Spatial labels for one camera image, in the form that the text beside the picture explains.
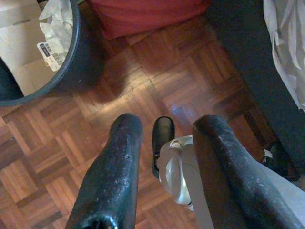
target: dark gray surface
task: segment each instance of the dark gray surface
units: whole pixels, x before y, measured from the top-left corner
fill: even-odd
[[[272,58],[262,0],[213,0],[207,17],[294,165],[305,172],[305,114]]]

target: black armrest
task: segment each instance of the black armrest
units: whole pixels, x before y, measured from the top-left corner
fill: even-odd
[[[222,118],[200,118],[194,123],[193,135],[203,189],[216,229],[245,228],[245,224],[260,229],[304,228]]]
[[[305,173],[305,114],[275,68],[263,1],[213,0],[206,16],[294,166]]]
[[[133,229],[135,226],[142,124],[123,114],[91,165],[69,217],[67,229]]]

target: cardboard box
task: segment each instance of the cardboard box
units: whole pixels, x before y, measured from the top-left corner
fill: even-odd
[[[55,74],[36,47],[45,41],[40,14],[36,0],[0,0],[0,57],[24,96],[43,87]]]
[[[0,0],[0,28],[39,18],[36,0]]]

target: paper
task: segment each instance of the paper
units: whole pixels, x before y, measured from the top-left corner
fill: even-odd
[[[64,58],[58,53],[55,53],[47,42],[38,43],[37,48],[52,71],[55,72],[61,68]]]
[[[72,39],[73,17],[70,2],[49,0],[39,19],[47,19],[47,23],[40,23],[46,42],[55,53],[65,57]]]
[[[264,149],[263,163],[265,163],[267,161],[267,157],[273,158],[273,154],[269,150]]]

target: white fabric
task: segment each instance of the white fabric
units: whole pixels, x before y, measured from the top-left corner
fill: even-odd
[[[264,0],[275,67],[305,111],[305,0]]]

